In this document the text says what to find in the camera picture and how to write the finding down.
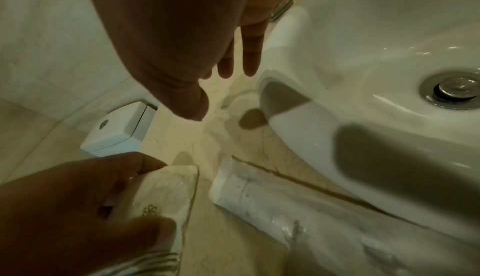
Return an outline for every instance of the drain ring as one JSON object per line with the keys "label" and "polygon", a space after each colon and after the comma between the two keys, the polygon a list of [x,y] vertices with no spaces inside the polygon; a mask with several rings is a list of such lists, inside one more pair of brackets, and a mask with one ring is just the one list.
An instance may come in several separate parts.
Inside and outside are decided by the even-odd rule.
{"label": "drain ring", "polygon": [[466,78],[480,81],[480,75],[466,71],[449,71],[429,77],[420,86],[420,96],[431,104],[453,110],[473,110],[480,108],[480,96],[464,100],[452,100],[438,93],[439,85],[451,78]]}

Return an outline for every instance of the white sink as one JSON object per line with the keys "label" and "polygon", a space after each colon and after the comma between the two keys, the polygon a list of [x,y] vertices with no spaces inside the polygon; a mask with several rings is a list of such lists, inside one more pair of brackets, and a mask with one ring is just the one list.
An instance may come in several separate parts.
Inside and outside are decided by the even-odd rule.
{"label": "white sink", "polygon": [[302,0],[263,56],[261,108],[300,157],[386,212],[480,245],[480,109],[419,90],[480,73],[480,0]]}

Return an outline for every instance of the fingernail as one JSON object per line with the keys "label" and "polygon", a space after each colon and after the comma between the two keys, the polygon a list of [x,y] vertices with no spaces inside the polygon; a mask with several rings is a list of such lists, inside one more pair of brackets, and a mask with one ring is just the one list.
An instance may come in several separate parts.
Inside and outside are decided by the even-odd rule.
{"label": "fingernail", "polygon": [[153,246],[155,250],[168,250],[172,247],[175,241],[177,232],[177,223],[171,218],[162,218],[160,224],[160,234],[156,239],[156,243]]}

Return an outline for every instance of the marble surface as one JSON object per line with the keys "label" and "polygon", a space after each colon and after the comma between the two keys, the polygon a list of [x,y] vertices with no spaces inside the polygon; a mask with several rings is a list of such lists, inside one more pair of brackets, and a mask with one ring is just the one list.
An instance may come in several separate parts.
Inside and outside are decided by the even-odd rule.
{"label": "marble surface", "polygon": [[219,78],[214,69],[212,78],[201,82],[210,98],[205,119],[188,121],[160,108],[142,146],[142,152],[168,164],[199,166],[181,276],[285,275],[288,258],[279,243],[208,199],[222,154],[315,185],[329,194],[353,197],[307,165],[272,131],[259,110],[256,80],[243,75],[241,41],[235,49],[231,79]]}

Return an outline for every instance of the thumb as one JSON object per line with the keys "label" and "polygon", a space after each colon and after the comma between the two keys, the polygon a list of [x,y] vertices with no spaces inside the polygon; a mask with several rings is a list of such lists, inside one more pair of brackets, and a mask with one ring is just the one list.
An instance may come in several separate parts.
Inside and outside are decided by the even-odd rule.
{"label": "thumb", "polygon": [[92,259],[99,259],[97,268],[120,263],[156,248],[168,248],[175,238],[177,224],[159,216],[142,216],[101,230]]}

